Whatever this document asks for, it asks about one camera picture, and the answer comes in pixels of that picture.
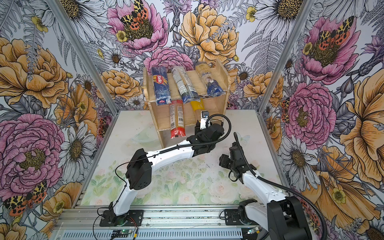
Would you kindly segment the red spaghetti bag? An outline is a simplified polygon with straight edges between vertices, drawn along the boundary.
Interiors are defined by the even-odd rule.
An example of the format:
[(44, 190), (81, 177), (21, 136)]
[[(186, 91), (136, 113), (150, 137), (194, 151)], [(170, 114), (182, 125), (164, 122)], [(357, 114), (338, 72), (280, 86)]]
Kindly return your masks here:
[(172, 101), (170, 104), (171, 139), (186, 136), (183, 107), (182, 100)]

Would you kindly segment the yellow blue spaghetti bag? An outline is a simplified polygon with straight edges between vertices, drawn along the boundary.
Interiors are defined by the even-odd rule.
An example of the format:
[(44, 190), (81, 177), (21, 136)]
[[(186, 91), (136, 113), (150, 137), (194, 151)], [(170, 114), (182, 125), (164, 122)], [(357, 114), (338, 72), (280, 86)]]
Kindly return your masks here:
[(224, 94), (219, 83), (214, 79), (210, 66), (206, 62), (197, 62), (195, 70), (200, 76), (202, 82), (206, 85), (207, 95), (209, 97), (218, 97)]

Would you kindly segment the clear blue-end spaghetti bag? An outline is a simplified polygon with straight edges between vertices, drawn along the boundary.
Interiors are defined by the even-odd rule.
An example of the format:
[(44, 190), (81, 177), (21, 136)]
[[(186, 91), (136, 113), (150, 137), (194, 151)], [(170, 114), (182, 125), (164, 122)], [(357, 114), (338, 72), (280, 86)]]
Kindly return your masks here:
[(201, 101), (200, 96), (184, 67), (174, 66), (171, 68), (171, 73), (179, 90), (179, 94), (181, 95), (183, 104)]

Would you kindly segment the blue Barilla pasta box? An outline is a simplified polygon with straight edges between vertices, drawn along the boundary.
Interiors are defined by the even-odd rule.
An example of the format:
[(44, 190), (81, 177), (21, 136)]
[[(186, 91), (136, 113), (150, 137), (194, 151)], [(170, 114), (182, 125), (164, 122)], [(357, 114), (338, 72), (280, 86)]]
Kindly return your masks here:
[(151, 69), (157, 106), (170, 104), (172, 101), (167, 69), (154, 66)]

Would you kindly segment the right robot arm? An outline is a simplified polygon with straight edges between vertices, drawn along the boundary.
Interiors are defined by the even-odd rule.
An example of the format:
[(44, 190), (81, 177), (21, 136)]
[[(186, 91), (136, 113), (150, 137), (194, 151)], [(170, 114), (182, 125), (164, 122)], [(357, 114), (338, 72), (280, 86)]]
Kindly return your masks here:
[(272, 240), (312, 239), (300, 200), (262, 181), (256, 168), (246, 162), (240, 144), (234, 142), (229, 150), (229, 155), (220, 157), (219, 165), (229, 169), (257, 199), (242, 201), (237, 209), (226, 209), (226, 225), (253, 225), (254, 228), (248, 232), (250, 235), (266, 230)]

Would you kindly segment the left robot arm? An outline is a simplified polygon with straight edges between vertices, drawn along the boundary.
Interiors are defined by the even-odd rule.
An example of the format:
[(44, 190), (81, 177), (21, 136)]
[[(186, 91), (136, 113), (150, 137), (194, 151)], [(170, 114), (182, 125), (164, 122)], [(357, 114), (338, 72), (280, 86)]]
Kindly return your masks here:
[(101, 226), (121, 226), (128, 219), (130, 207), (138, 191), (148, 187), (152, 182), (152, 174), (172, 163), (195, 156), (210, 153), (216, 144), (228, 137), (232, 130), (230, 120), (227, 120), (228, 131), (223, 124), (213, 123), (205, 129), (198, 130), (186, 140), (161, 150), (146, 152), (137, 150), (127, 162), (124, 186), (118, 197), (110, 203), (103, 212)]

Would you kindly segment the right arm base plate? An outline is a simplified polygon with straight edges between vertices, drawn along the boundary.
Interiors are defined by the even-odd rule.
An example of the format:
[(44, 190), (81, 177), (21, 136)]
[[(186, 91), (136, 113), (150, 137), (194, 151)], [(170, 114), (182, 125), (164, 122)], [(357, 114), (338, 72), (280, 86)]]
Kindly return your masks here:
[(235, 209), (225, 209), (224, 220), (227, 226), (260, 225), (265, 229), (268, 227), (267, 215), (252, 208), (243, 212)]

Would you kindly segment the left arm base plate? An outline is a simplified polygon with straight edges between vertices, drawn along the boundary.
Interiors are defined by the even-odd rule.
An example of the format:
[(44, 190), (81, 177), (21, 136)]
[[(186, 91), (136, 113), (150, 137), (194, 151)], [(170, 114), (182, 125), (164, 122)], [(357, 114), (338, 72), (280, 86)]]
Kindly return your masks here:
[(101, 227), (140, 227), (142, 225), (144, 211), (129, 210), (123, 215), (117, 216), (113, 210), (106, 210), (102, 214)]

